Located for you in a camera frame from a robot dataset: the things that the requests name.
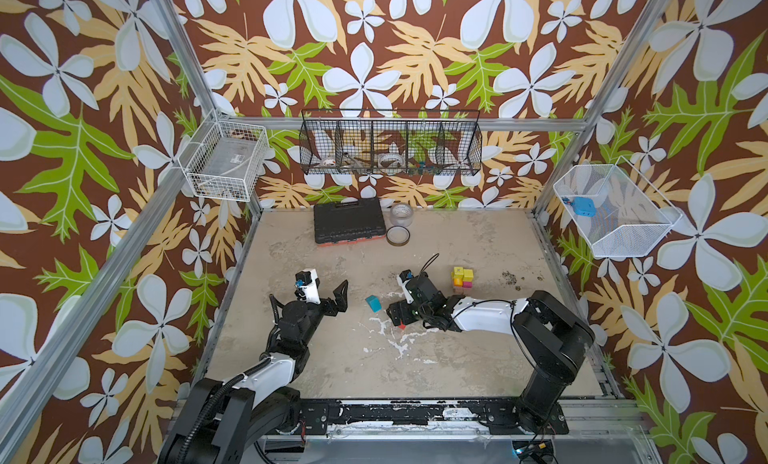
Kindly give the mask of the teal triangular block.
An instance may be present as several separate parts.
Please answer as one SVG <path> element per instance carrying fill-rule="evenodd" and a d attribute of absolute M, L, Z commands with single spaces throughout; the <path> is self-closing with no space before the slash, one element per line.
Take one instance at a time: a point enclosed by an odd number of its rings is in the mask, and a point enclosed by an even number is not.
<path fill-rule="evenodd" d="M 376 297 L 376 296 L 373 296 L 373 295 L 368 296 L 365 299 L 365 301 L 366 301 L 366 303 L 368 304 L 368 306 L 370 307 L 370 309 L 371 309 L 371 311 L 373 313 L 377 313 L 377 312 L 379 312 L 382 309 L 381 302 L 380 302 L 379 298 Z"/>

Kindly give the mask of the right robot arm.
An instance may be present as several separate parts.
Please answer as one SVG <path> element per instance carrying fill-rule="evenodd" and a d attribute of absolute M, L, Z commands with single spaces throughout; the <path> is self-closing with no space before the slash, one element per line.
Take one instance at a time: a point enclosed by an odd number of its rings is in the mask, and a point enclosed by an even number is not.
<path fill-rule="evenodd" d="M 476 299 L 445 296 L 424 272 L 398 276 L 405 298 L 386 313 L 396 327 L 420 322 L 444 332 L 484 331 L 513 337 L 527 353 L 532 375 L 513 411 L 521 428 L 545 429 L 564 390 L 576 379 L 595 334 L 586 322 L 550 293 L 527 298 Z"/>

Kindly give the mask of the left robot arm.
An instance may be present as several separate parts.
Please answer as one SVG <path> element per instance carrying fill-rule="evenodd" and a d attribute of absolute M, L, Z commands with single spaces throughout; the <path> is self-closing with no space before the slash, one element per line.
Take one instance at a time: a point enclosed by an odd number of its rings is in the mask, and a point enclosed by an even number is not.
<path fill-rule="evenodd" d="M 168 433 L 160 463 L 238 463 L 247 448 L 279 428 L 300 423 L 300 392 L 289 385 L 310 357 L 309 343 L 325 317 L 348 309 L 348 282 L 319 296 L 313 270 L 295 276 L 295 299 L 269 296 L 274 326 L 258 362 L 226 381 L 195 384 Z"/>

